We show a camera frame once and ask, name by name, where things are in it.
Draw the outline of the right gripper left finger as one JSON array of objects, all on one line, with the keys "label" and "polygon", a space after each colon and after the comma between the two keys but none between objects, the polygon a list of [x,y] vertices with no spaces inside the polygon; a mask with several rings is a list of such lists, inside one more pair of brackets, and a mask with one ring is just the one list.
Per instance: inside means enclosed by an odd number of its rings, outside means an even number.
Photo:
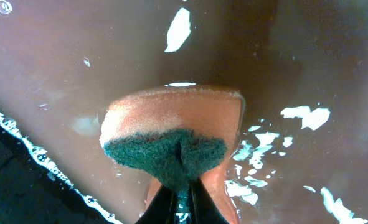
[{"label": "right gripper left finger", "polygon": [[135,224],[175,224],[176,208],[177,193],[162,185]]}]

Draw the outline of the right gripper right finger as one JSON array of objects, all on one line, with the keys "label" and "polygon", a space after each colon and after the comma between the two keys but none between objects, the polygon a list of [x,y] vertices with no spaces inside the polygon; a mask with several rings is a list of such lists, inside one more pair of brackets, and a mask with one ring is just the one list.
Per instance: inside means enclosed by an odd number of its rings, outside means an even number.
[{"label": "right gripper right finger", "polygon": [[228,224],[200,179],[190,183],[188,200],[189,223]]}]

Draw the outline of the red black sponge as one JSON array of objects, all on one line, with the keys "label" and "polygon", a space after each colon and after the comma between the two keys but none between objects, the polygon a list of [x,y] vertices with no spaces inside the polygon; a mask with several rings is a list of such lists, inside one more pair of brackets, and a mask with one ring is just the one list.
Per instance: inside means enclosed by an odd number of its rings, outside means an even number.
[{"label": "red black sponge", "polygon": [[225,180],[244,109],[243,96],[230,89],[140,91],[109,106],[100,145],[117,164],[151,176],[146,209],[163,185],[177,193],[175,223],[180,213],[189,223],[189,186],[200,179],[227,222],[238,223]]}]

